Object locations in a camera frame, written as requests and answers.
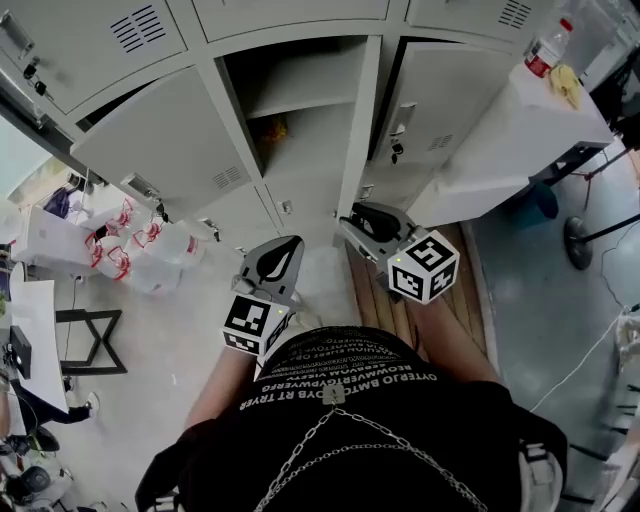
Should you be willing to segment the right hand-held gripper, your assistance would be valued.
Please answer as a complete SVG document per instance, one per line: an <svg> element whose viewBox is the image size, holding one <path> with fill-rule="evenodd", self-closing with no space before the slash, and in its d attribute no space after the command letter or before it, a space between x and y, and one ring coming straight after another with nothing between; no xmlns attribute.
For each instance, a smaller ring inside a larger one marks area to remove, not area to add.
<svg viewBox="0 0 640 512"><path fill-rule="evenodd" d="M439 231L415 223L404 211L358 202L339 219L342 234L378 270L396 296L429 304L456 282L460 253Z"/></svg>

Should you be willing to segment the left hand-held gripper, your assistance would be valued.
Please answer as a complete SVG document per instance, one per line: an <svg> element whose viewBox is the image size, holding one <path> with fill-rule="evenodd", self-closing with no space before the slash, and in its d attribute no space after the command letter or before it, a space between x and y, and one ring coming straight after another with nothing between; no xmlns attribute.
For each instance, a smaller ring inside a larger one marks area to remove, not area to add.
<svg viewBox="0 0 640 512"><path fill-rule="evenodd" d="M269 352L299 308L294 292L303 252L303 239L290 235L244 257L232 281L233 297L222 326L227 347L252 356Z"/></svg>

